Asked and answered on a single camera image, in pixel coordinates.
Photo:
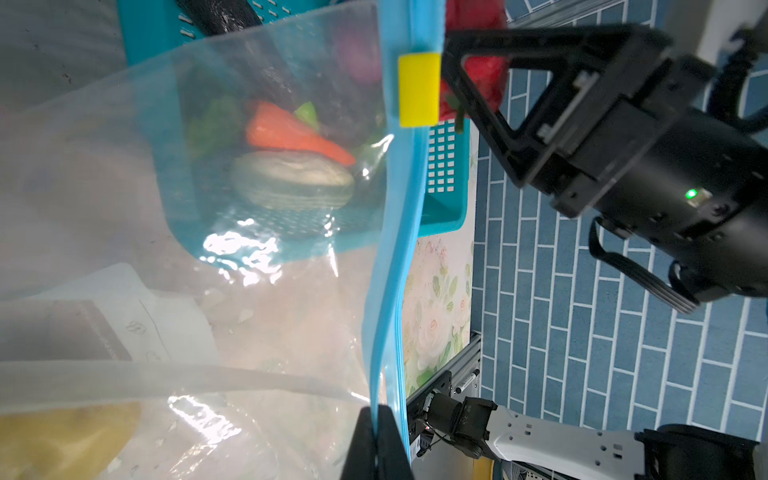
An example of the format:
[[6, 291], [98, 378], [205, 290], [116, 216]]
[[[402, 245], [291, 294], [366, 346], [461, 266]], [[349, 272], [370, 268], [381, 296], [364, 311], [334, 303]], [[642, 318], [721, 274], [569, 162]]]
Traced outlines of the yellow toy potato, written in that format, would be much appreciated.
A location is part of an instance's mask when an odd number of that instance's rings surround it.
[[129, 402], [1, 417], [3, 479], [94, 479], [133, 437], [141, 405]]

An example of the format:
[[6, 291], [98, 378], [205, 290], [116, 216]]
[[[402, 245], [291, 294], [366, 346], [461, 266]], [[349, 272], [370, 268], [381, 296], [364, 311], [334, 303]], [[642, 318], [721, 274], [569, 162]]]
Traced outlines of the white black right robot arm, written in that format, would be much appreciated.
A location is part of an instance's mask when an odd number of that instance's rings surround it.
[[[463, 30], [442, 75], [511, 182], [560, 214], [594, 209], [588, 249], [681, 313], [767, 294], [767, 150], [692, 100], [732, 79], [641, 25]], [[490, 400], [427, 396], [422, 420], [472, 458], [577, 479], [763, 479], [763, 443], [701, 427], [589, 430]]]

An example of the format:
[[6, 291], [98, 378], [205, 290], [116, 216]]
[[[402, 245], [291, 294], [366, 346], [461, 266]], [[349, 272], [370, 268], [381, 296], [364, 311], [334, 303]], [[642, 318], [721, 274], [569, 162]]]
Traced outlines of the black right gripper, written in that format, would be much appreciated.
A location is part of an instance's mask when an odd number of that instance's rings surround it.
[[[660, 66], [670, 44], [641, 25], [455, 31], [443, 76], [515, 186], [565, 216], [597, 210], [595, 259], [665, 303], [763, 298], [767, 151], [690, 106], [715, 70]], [[525, 106], [508, 92], [491, 106], [470, 75], [484, 57], [526, 86]]]

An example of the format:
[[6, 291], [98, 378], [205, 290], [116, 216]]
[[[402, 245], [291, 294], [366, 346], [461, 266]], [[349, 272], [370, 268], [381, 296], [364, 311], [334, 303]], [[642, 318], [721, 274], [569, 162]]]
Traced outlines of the clear zip top bag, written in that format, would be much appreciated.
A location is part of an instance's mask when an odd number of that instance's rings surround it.
[[[441, 1], [330, 1], [126, 66], [1, 120], [1, 417], [137, 402], [133, 437], [94, 479], [340, 479], [362, 408], [393, 411], [409, 454], [400, 307], [431, 127], [399, 122], [398, 58], [441, 54]], [[376, 26], [382, 80], [336, 62], [332, 32]], [[375, 240], [278, 262], [263, 232], [214, 233], [204, 260], [171, 232], [137, 98], [163, 67], [231, 95], [224, 141], [248, 154], [261, 101], [356, 158], [386, 162]]]

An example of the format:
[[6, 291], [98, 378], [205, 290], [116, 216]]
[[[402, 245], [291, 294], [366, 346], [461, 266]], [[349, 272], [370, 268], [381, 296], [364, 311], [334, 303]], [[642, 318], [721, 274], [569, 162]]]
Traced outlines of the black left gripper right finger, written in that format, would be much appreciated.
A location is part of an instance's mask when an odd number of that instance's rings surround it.
[[386, 405], [379, 405], [377, 419], [375, 479], [414, 480], [407, 451], [392, 409]]

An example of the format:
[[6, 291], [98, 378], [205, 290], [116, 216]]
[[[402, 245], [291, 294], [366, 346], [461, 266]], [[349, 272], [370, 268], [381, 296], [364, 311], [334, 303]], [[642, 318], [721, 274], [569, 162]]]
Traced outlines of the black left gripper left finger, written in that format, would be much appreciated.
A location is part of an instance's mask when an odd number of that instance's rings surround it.
[[341, 480], [377, 478], [377, 442], [370, 407], [361, 409], [341, 472]]

